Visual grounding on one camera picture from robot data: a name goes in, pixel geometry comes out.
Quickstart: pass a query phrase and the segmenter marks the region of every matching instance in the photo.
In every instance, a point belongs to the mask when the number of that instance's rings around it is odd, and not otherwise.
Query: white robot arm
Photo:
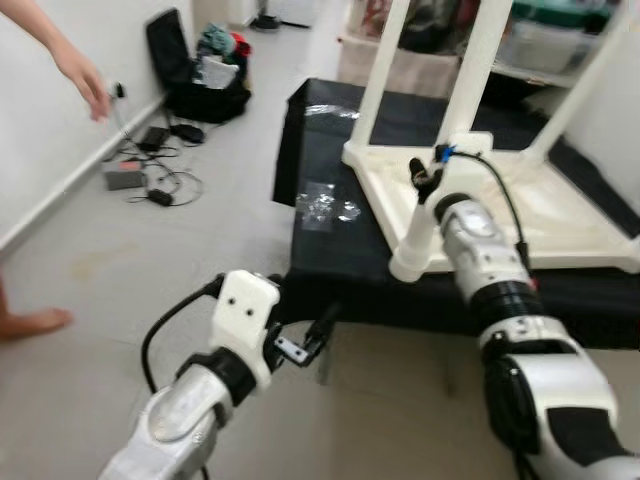
[[[478,324],[494,433],[521,478],[638,480],[640,458],[616,436],[617,403],[602,372],[564,325],[545,315],[491,215],[463,194],[435,208],[444,249]]]
[[[280,335],[277,283],[275,277],[234,271],[201,290],[218,299],[212,353],[193,355],[177,380],[149,400],[129,442],[100,480],[192,478],[213,453],[217,432],[233,410],[250,393],[265,390],[285,359],[306,367],[321,353],[339,306],[331,306],[307,331],[304,344],[297,345]]]
[[[491,426],[514,452],[521,478],[639,480],[640,459],[615,433],[617,405],[606,378],[563,324],[545,315],[518,252],[489,213],[461,194],[441,200],[435,213],[478,324]],[[192,356],[151,398],[101,480],[191,478],[234,408],[267,388],[285,359],[309,365],[339,312],[332,307],[296,345],[280,335],[277,282],[235,271],[207,291],[218,298],[212,353]]]

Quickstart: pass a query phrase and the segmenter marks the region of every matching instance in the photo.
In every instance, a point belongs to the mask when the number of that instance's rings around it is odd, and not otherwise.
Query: human arm
[[[0,0],[0,13],[38,40],[60,72],[71,80],[91,107],[91,118],[109,113],[109,95],[95,66],[80,53],[33,0]]]

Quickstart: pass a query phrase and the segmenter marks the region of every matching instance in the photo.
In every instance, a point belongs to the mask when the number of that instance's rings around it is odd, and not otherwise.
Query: white wall
[[[199,37],[209,23],[225,25],[229,21],[229,4],[233,1],[237,0],[193,0],[196,35]]]
[[[145,22],[176,6],[193,38],[191,0],[39,0],[107,79],[122,82],[125,121],[160,98]],[[75,87],[48,52],[0,15],[0,245],[47,196],[118,130],[94,124]]]
[[[232,25],[248,25],[258,11],[257,0],[228,0],[228,21]]]
[[[567,136],[640,215],[640,31],[632,31]]]

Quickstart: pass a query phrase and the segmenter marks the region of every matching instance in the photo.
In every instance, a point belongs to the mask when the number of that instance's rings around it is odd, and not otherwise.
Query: human hand
[[[109,114],[109,95],[96,67],[67,40],[50,49],[60,72],[78,88],[91,107],[91,119],[99,121]]]

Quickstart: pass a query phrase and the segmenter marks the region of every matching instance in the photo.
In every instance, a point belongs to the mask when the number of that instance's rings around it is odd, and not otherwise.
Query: bare foot
[[[71,312],[51,308],[30,315],[9,315],[0,319],[0,340],[18,340],[44,335],[66,327],[73,321]]]

